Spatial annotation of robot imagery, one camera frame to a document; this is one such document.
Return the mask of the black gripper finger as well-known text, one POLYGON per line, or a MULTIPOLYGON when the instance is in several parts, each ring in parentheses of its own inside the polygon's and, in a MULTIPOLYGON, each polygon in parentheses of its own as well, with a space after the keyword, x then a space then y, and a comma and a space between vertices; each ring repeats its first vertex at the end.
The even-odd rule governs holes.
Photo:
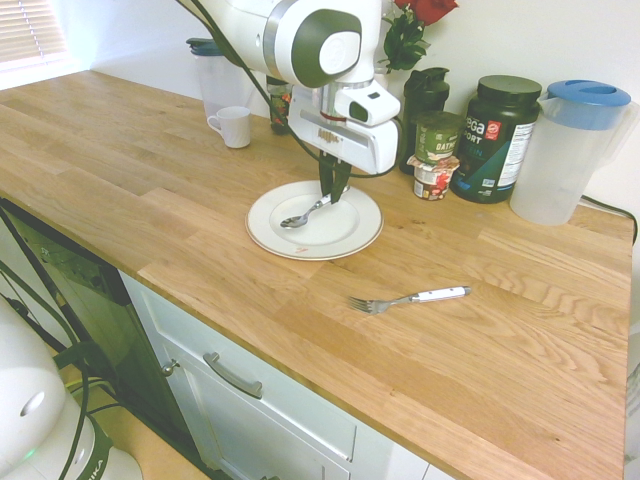
POLYGON ((351 173, 351 165, 336 159, 333 165, 333 173, 331 174, 331 202, 337 203, 347 186, 351 173))
POLYGON ((318 170, 321 193, 331 196, 334 183, 334 166, 336 158, 326 152, 319 153, 318 170))

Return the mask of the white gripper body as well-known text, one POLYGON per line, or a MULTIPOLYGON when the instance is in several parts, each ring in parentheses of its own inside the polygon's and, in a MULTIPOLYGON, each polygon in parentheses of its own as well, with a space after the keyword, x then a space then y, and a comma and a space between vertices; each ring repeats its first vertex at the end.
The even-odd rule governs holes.
POLYGON ((379 174, 395 164, 398 128, 392 120, 369 127, 355 121, 330 121, 314 105, 320 89, 294 86, 289 126, 304 142, 367 174, 379 174))

